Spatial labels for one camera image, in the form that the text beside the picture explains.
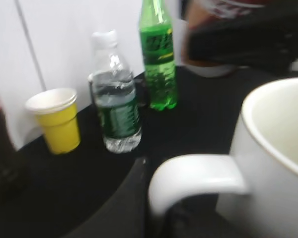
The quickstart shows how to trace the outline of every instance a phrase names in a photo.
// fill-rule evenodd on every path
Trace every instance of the mug handle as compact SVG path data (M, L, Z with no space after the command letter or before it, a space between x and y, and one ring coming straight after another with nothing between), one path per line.
M163 221L169 208L181 199L207 193L248 194L248 186L229 155L184 155L163 163L148 190L149 209Z

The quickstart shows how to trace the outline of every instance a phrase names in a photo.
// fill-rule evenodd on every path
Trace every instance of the paper cup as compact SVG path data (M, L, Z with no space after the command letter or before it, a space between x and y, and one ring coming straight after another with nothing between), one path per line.
M76 99L76 90L58 88L39 93L25 104L42 126L45 141L53 154L70 152L80 143Z

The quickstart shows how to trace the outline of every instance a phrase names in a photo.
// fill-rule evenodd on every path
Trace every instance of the bottle cap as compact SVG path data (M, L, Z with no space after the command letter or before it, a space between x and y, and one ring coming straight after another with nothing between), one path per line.
M116 30L108 32L94 32L91 35L96 50L113 48L118 45Z

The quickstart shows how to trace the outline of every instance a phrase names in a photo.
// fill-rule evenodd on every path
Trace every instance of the water bottle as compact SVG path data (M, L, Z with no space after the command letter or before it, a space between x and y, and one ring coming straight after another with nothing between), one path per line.
M142 131L133 73L117 48L117 33L95 32L94 72L89 76L106 148L113 153L135 149Z

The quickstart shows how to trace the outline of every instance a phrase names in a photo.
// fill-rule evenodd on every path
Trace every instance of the green soda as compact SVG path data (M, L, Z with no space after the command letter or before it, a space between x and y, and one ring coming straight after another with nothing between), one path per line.
M139 29L150 107L172 109L177 104L172 24L162 0L144 0Z

